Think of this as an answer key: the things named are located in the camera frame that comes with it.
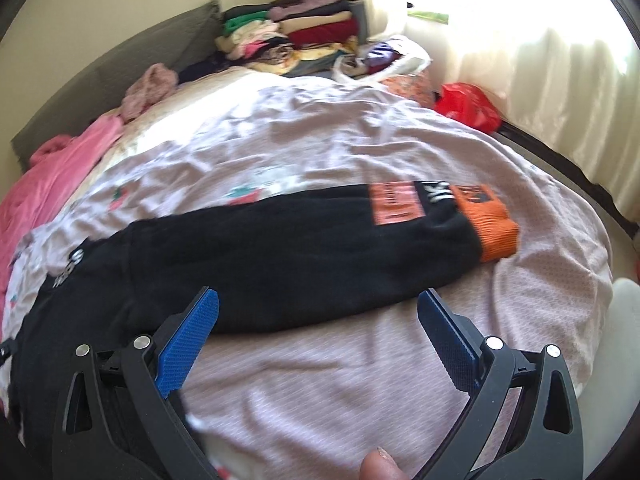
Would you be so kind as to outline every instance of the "headboard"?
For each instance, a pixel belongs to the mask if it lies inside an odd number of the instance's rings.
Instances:
[[[218,0],[188,10],[136,34],[74,76],[11,140],[23,171],[30,156],[57,134],[77,136],[95,118],[120,105],[131,86],[153,63],[179,72],[212,54],[222,33]]]

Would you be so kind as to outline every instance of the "pink bed sheet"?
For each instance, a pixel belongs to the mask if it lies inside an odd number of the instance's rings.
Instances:
[[[105,114],[79,137],[48,140],[31,157],[31,169],[0,203],[0,322],[18,242],[33,228],[55,218],[121,134],[120,116]]]

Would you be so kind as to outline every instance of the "blue textured pad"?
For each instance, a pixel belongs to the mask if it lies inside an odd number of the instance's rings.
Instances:
[[[158,356],[156,386],[164,399],[182,387],[218,320],[219,308],[218,294],[207,289]]]
[[[479,360],[453,318],[428,292],[418,297],[418,320],[454,386],[471,395],[479,388]]]

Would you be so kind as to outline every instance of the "fingernail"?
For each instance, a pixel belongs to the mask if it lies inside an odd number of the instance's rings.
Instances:
[[[389,455],[389,453],[387,453],[380,446],[378,446],[378,453],[380,453],[380,456],[382,458],[384,458],[385,460],[389,460],[389,462],[391,462],[393,465],[398,465],[398,464],[396,464],[396,461],[391,457],[391,455]]]

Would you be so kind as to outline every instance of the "silver pin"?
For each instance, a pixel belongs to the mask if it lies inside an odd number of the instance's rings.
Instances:
[[[486,339],[486,345],[491,350],[499,350],[504,346],[504,343],[502,342],[502,339],[500,339],[499,337],[491,336]]]
[[[89,353],[89,345],[80,345],[78,348],[76,348],[76,355],[78,357],[84,357],[88,353]]]
[[[151,343],[151,339],[149,339],[146,335],[139,335],[134,339],[133,346],[138,350],[142,350],[143,348],[148,347],[149,343]]]
[[[560,349],[556,345],[547,346],[546,353],[548,353],[551,357],[560,357]]]

